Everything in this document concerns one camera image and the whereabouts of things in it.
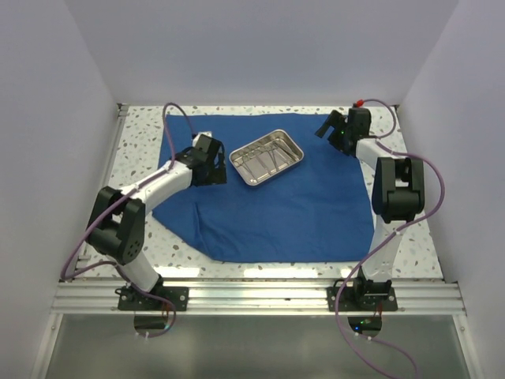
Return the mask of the stainless steel instrument tray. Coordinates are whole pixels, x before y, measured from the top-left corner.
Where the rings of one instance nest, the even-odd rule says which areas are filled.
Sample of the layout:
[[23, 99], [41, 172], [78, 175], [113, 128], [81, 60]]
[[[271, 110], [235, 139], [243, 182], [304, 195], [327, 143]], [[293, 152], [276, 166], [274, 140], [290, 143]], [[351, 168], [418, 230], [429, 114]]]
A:
[[294, 139], [282, 129], [232, 151], [231, 166], [248, 186], [259, 186], [298, 165], [305, 157]]

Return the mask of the blue surgical cloth wrap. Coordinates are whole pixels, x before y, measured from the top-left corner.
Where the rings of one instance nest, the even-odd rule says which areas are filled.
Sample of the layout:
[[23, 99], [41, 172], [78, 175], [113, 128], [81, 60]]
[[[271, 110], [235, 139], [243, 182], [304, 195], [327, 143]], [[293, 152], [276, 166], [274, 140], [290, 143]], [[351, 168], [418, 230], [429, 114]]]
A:
[[294, 168], [248, 186], [233, 167], [223, 185], [190, 187], [153, 211], [154, 218], [211, 259], [234, 263], [358, 261], [374, 226], [361, 165], [316, 136], [321, 114], [199, 115], [168, 119], [172, 149], [190, 144], [189, 127], [209, 131], [232, 152], [281, 129], [304, 153]]

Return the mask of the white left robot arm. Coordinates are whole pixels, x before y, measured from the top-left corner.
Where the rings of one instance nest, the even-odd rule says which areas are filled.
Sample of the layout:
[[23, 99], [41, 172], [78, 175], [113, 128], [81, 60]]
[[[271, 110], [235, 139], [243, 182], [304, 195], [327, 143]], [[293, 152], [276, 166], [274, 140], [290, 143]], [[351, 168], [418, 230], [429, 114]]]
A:
[[145, 218], [154, 208], [191, 186], [226, 183], [225, 150], [210, 132], [198, 133], [193, 144], [175, 153], [157, 171], [121, 189], [110, 186], [97, 194], [85, 241], [109, 257], [138, 288], [136, 300], [146, 310], [162, 305], [160, 275], [143, 253]]

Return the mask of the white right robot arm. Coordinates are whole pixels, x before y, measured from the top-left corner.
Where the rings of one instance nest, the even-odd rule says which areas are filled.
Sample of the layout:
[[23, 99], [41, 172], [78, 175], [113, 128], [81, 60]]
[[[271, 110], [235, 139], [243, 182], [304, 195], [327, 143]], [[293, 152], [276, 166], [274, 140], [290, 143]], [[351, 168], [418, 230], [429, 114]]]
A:
[[371, 309], [391, 287], [393, 264], [402, 241], [402, 227], [414, 221], [425, 206], [422, 159], [393, 152], [370, 134], [372, 116], [362, 107], [347, 115], [333, 110], [316, 131], [328, 135], [331, 146], [359, 159], [374, 170], [371, 205], [376, 225], [366, 261], [353, 280], [351, 299], [361, 310]]

